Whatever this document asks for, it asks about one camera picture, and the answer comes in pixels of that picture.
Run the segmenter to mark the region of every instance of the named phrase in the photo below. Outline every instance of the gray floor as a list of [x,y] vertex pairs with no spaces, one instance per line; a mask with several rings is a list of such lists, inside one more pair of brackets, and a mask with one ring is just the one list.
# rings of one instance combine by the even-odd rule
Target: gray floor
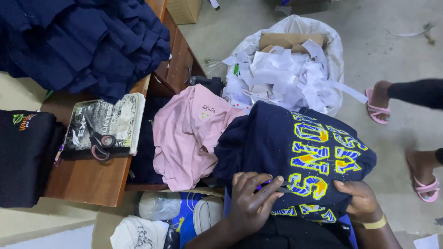
[[[204,59],[224,59],[248,35],[269,28],[285,14],[274,11],[276,0],[219,0],[220,10],[208,0],[196,24],[180,25],[191,49],[202,63]],[[345,84],[364,92],[378,80],[405,82],[419,78],[443,78],[443,23],[441,0],[340,0],[320,7],[294,8],[292,14],[319,11],[301,16],[323,21],[341,36],[344,48]],[[393,38],[392,33],[420,31],[434,21],[435,46],[423,36]],[[223,77],[226,68],[211,76]],[[434,224],[443,217],[443,197],[435,203],[418,199],[411,188],[404,160],[404,148],[415,141],[418,149],[434,150],[442,145],[443,124],[440,111],[391,101],[391,121],[387,125],[372,121],[365,106],[344,96],[336,118],[354,127],[359,138],[378,156],[378,164],[366,178],[375,191],[392,229],[405,248],[414,248],[413,239],[427,234],[443,234]],[[443,180],[443,170],[435,174]]]

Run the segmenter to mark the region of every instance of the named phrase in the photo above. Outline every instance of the pink slide sandal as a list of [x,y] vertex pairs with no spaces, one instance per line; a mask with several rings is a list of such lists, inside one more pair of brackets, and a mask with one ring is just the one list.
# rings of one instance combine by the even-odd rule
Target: pink slide sandal
[[[435,181],[429,185],[423,185],[421,184],[419,181],[417,181],[417,178],[415,178],[414,176],[414,181],[415,183],[419,186],[419,187],[415,187],[415,192],[417,193],[417,195],[420,197],[420,199],[426,201],[426,202],[434,202],[438,196],[439,196],[439,191],[440,191],[440,183],[437,180],[437,178],[435,178]],[[421,193],[426,193],[426,192],[430,192],[430,191],[435,191],[435,193],[432,196],[429,196],[429,199],[425,199],[423,196],[421,196]]]
[[368,88],[368,89],[366,89],[366,92],[365,92],[366,97],[368,97],[368,102],[366,102],[366,107],[367,107],[369,116],[371,116],[371,118],[374,119],[374,121],[376,121],[379,124],[383,124],[383,125],[387,124],[388,121],[381,120],[381,119],[377,118],[376,115],[378,115],[380,113],[384,113],[384,114],[389,114],[390,115],[391,114],[391,110],[389,110],[389,107],[385,109],[385,108],[380,108],[380,107],[376,107],[376,106],[373,106],[373,105],[369,104],[371,102],[371,99],[372,99],[372,92],[373,91],[374,91],[374,89]]

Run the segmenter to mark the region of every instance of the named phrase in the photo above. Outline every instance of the hand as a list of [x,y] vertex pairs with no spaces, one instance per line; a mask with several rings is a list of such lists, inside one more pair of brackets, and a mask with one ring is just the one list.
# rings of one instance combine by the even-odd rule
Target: hand
[[227,220],[236,236],[246,237],[260,230],[268,220],[275,201],[283,196],[284,193],[275,192],[283,183],[282,176],[277,176],[254,194],[257,186],[271,179],[271,175],[257,172],[234,174],[231,212]]
[[351,203],[346,212],[359,222],[376,222],[381,219],[383,212],[377,203],[374,191],[365,182],[334,181],[338,191],[352,195]]

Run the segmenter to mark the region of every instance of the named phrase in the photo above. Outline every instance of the gold bracelet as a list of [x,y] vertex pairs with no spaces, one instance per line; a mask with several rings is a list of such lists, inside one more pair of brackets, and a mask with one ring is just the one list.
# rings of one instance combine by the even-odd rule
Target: gold bracelet
[[386,216],[383,213],[383,216],[377,222],[365,223],[365,222],[358,222],[358,221],[355,221],[355,220],[354,220],[354,222],[362,224],[365,227],[365,229],[379,229],[379,228],[384,227],[388,223],[388,220],[386,219]]

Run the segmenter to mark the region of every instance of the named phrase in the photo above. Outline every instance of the small scissors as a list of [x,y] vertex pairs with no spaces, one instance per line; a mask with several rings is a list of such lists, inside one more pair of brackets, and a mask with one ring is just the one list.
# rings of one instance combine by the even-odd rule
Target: small scissors
[[[264,182],[264,183],[258,185],[258,187],[256,188],[256,190],[260,190],[260,189],[263,188],[264,186],[268,185],[270,182],[271,182],[271,180],[266,181],[266,182]],[[293,184],[293,183],[290,183],[290,182],[283,182],[283,183],[281,184],[281,187],[277,188],[276,192],[281,192],[281,193],[292,193],[292,192],[293,192],[292,190],[283,187],[283,186],[288,186],[288,185],[294,185],[294,184]]]
[[83,108],[83,113],[85,115],[86,124],[88,126],[89,131],[89,140],[91,141],[91,152],[92,155],[99,162],[104,163],[109,160],[111,157],[111,153],[104,150],[104,148],[112,148],[114,147],[117,139],[112,135],[104,135],[102,136],[98,132],[96,132],[92,126],[91,115],[87,108]]

